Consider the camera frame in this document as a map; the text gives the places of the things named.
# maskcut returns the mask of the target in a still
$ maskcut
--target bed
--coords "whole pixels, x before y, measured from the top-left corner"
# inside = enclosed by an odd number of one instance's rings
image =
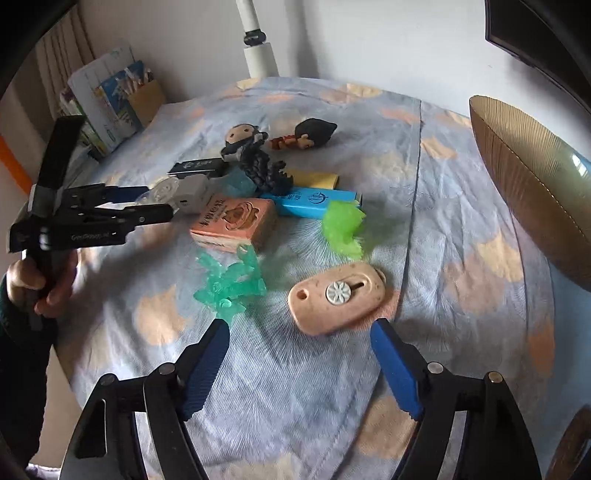
[[[340,189],[363,194],[364,260],[385,273],[388,297],[346,330],[301,333],[289,289],[347,259],[328,248],[319,221],[280,218],[259,255],[268,294],[236,317],[212,392],[187,423],[208,475],[390,479],[414,422],[398,409],[371,351],[368,329],[379,317],[395,317],[406,342],[455,374],[502,372],[531,428],[554,360],[550,269],[490,180],[468,118],[359,85],[249,79],[163,106],[92,181],[153,186],[184,155],[218,156],[236,124],[259,125],[272,138],[309,117],[337,123],[332,140],[272,158],[338,173]],[[206,272],[191,220],[176,216],[138,228],[123,246],[80,251],[57,353],[81,405],[101,375],[132,378],[174,361],[214,318],[193,299]],[[137,420],[148,474],[158,479],[146,418]],[[457,415],[441,478],[453,475],[461,421]]]

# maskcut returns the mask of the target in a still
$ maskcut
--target screw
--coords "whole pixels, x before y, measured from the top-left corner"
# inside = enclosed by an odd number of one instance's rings
[[[168,362],[166,364],[162,364],[158,367],[158,373],[160,375],[168,375],[174,372],[174,364]]]
[[[344,281],[336,281],[326,288],[326,299],[332,305],[342,305],[351,298],[351,287]]]
[[[440,374],[443,372],[443,365],[437,362],[431,362],[427,365],[427,370],[429,370],[432,374]]]
[[[503,376],[499,372],[490,372],[488,374],[488,380],[493,383],[501,383],[503,381]]]
[[[113,374],[105,374],[100,378],[100,384],[103,387],[107,387],[108,385],[111,385],[116,379],[117,377]]]

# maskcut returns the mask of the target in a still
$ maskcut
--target green translucent toy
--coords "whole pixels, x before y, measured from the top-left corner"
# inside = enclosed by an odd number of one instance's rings
[[[207,305],[228,325],[236,314],[246,311],[241,297],[267,294],[252,245],[239,245],[236,254],[240,261],[228,268],[205,252],[197,257],[199,264],[208,270],[207,284],[193,298]]]
[[[363,248],[353,236],[364,218],[365,214],[359,210],[357,202],[331,201],[322,219],[322,234],[330,249],[352,260],[361,260]]]

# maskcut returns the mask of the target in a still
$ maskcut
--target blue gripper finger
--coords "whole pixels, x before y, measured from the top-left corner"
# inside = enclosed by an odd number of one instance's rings
[[[414,347],[404,343],[386,319],[378,319],[373,323],[369,338],[398,406],[408,412],[413,420],[418,420],[423,413],[423,405],[418,397],[418,379],[408,364],[412,359],[403,358],[407,356],[407,349]]]

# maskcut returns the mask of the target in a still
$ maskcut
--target teal translucent toy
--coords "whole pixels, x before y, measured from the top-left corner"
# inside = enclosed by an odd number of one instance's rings
[[[205,252],[197,257],[199,264],[208,270],[207,284],[193,298],[207,305],[228,325],[236,314],[246,311],[242,297],[267,294],[252,245],[239,245],[236,254],[240,261],[228,268]]]

